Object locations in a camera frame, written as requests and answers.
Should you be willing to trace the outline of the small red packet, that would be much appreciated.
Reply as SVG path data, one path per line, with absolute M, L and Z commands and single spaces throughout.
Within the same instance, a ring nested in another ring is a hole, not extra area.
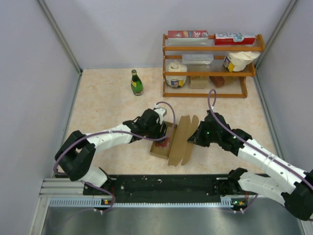
M 155 146 L 158 148 L 168 149 L 170 138 L 163 139 L 163 142 L 156 142 Z

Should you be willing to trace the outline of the brown cardboard box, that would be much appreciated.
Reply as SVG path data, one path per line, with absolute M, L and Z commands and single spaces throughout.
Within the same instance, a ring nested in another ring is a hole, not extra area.
M 169 148 L 163 149 L 155 146 L 153 142 L 150 148 L 150 155 L 165 159 L 168 166 L 184 166 L 191 160 L 194 144 L 188 143 L 198 128 L 198 116 L 182 116 L 178 124 L 168 123 L 167 134 L 169 134 Z

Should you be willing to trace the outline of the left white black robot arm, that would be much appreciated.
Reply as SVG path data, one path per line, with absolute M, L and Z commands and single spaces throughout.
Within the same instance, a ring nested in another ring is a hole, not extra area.
M 99 133 L 74 131 L 56 153 L 56 165 L 71 181 L 91 183 L 100 194 L 106 194 L 110 191 L 111 183 L 107 173 L 91 165 L 95 153 L 142 139 L 163 140 L 168 127 L 163 122 L 166 113 L 165 108 L 155 105 L 141 116 Z

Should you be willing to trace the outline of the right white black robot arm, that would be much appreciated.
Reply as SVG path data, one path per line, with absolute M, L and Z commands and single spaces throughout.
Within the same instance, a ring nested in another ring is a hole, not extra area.
M 228 188 L 232 193 L 254 192 L 283 205 L 294 217 L 313 219 L 313 173 L 297 168 L 261 146 L 242 129 L 231 129 L 224 117 L 208 112 L 188 142 L 209 147 L 215 143 L 223 150 L 260 168 L 263 177 L 245 169 L 232 171 Z

